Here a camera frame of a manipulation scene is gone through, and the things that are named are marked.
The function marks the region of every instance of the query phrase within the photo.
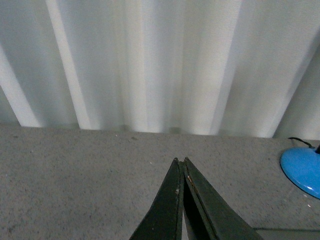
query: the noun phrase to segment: black cable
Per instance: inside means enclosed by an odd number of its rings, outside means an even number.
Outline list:
[[[300,142],[308,145],[310,149],[315,149],[314,146],[312,146],[312,145],[311,145],[310,143],[308,143],[307,141],[303,141],[301,138],[292,136],[292,137],[289,137],[288,139],[298,140],[298,141],[300,141]],[[320,154],[320,146],[318,147],[318,149],[317,149],[315,152],[316,152],[317,154],[318,154],[318,153]]]

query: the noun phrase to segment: white curtain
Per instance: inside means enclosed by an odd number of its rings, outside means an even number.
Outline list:
[[[3,0],[0,122],[320,140],[320,1]]]

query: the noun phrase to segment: concrete surface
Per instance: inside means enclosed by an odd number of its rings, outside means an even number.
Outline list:
[[[280,168],[282,152],[297,145],[0,125],[1,239],[128,239],[173,158],[187,156],[252,227],[320,230],[320,200]]]
[[[320,231],[257,230],[264,240],[320,240]]]

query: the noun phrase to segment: blue lamp base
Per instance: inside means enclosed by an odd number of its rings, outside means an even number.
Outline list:
[[[315,149],[290,148],[282,154],[280,165],[291,182],[320,199],[320,154]]]

